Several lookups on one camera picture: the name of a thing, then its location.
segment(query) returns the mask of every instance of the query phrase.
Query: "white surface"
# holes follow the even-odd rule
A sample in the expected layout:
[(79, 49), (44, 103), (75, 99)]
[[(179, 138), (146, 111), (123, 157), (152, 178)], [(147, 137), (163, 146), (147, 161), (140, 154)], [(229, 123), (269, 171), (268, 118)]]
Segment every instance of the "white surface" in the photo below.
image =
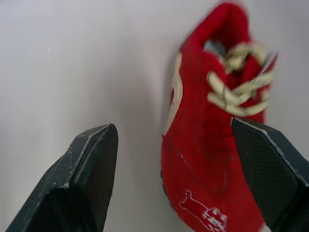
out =
[[(0, 230), (75, 135), (113, 122), (119, 152), (105, 232), (187, 232), (162, 191), (160, 134), (177, 48), (215, 0), (0, 1)], [(307, 158), (307, 0), (248, 0), (280, 51), (269, 124)]]

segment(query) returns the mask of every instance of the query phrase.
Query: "white shoelace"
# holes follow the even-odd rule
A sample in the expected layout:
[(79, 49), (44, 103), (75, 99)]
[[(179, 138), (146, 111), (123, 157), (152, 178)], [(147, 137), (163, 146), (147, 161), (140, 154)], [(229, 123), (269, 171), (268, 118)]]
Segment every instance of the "white shoelace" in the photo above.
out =
[(243, 83), (234, 90), (230, 90), (215, 72), (209, 72), (207, 75), (208, 83), (214, 91), (207, 95), (208, 101), (224, 109), (228, 113), (240, 117), (255, 115), (268, 107), (268, 90), (262, 92), (262, 99), (258, 104), (246, 108), (240, 107), (239, 105), (255, 96), (257, 89), (269, 85), (273, 80), (273, 71), (265, 73), (265, 70), (269, 67), (274, 58), (267, 57), (264, 49), (257, 44), (243, 43), (230, 50), (225, 59), (222, 60), (225, 65), (226, 73), (229, 74), (233, 71), (241, 70), (249, 54), (256, 58), (263, 69), (257, 77)]

